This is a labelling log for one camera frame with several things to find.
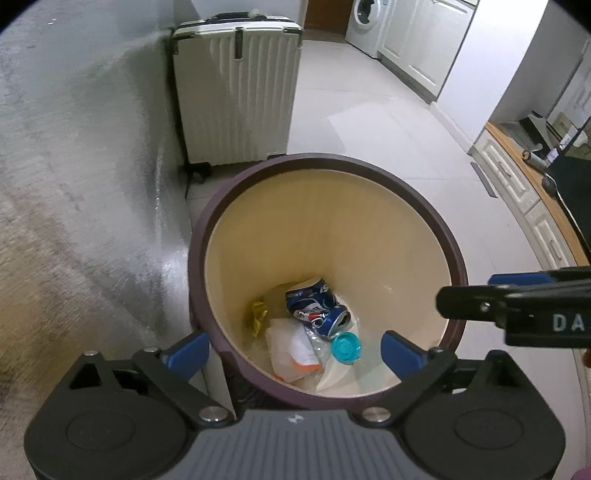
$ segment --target brown trash can rim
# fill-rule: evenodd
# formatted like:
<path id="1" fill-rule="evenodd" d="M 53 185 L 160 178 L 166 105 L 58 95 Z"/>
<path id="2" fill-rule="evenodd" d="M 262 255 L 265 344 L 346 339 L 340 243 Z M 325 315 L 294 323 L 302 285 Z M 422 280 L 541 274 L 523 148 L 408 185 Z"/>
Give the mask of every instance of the brown trash can rim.
<path id="1" fill-rule="evenodd" d="M 312 169 L 351 173 L 371 180 L 395 193 L 423 218 L 433 231 L 433 234 L 435 234 L 446 258 L 452 285 L 468 284 L 466 266 L 451 230 L 435 208 L 406 182 L 379 167 L 342 155 L 325 153 L 285 155 L 273 160 L 262 161 L 247 168 L 231 180 L 224 182 L 195 224 L 189 249 L 191 325 L 194 329 L 204 329 L 213 347 L 224 360 L 234 364 L 249 382 L 266 391 L 269 395 L 292 404 L 296 408 L 361 411 L 375 405 L 389 389 L 358 397 L 323 397 L 279 383 L 259 370 L 242 353 L 233 348 L 219 327 L 207 298 L 205 283 L 207 247 L 213 229 L 226 208 L 240 194 L 260 181 L 290 171 Z M 465 320 L 449 320 L 439 345 L 452 352 L 455 351 L 460 343 L 465 326 Z"/>

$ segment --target white plastic bag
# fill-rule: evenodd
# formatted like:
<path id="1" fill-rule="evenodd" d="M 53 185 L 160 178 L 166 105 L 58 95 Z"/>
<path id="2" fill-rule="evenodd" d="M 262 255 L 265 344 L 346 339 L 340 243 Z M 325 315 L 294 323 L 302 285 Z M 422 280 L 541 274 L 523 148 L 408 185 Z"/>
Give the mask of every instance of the white plastic bag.
<path id="1" fill-rule="evenodd" d="M 292 383 L 322 370 L 304 326 L 295 319 L 271 319 L 265 331 L 275 376 Z"/>

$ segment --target drawer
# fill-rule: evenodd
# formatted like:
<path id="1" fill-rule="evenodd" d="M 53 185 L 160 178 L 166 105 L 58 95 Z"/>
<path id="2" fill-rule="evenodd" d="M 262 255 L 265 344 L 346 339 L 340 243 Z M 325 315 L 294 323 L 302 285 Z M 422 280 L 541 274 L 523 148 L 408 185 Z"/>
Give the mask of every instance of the drawer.
<path id="1" fill-rule="evenodd" d="M 573 254 L 543 202 L 525 216 L 551 268 L 576 265 Z"/>
<path id="2" fill-rule="evenodd" d="M 540 201 L 540 197 L 511 156 L 487 130 L 484 130 L 475 147 L 511 195 L 519 210 L 522 213 L 529 212 Z"/>

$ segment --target trash can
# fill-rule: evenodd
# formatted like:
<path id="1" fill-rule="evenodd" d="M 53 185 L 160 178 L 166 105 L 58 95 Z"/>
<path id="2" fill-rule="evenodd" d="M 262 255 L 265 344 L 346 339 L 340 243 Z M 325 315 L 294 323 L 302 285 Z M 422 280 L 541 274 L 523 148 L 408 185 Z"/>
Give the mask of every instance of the trash can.
<path id="1" fill-rule="evenodd" d="M 245 312 L 287 282 L 322 277 L 358 317 L 355 374 L 322 392 L 274 378 L 250 358 Z M 295 407 L 359 411 L 400 382 L 379 343 L 395 330 L 422 348 L 455 350 L 465 323 L 435 296 L 467 284 L 460 249 L 435 209 L 386 171 L 328 154 L 288 155 L 229 180 L 198 220 L 189 251 L 194 327 L 251 384 Z"/>

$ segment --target crushed soda can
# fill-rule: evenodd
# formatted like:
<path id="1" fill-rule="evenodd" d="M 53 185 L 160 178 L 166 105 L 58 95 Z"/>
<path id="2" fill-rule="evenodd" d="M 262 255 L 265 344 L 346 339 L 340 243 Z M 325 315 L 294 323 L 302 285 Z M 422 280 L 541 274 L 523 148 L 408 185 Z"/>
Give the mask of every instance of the crushed soda can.
<path id="1" fill-rule="evenodd" d="M 318 335 L 332 340 L 350 322 L 347 307 L 337 303 L 322 278 L 312 278 L 285 292 L 287 309 Z"/>

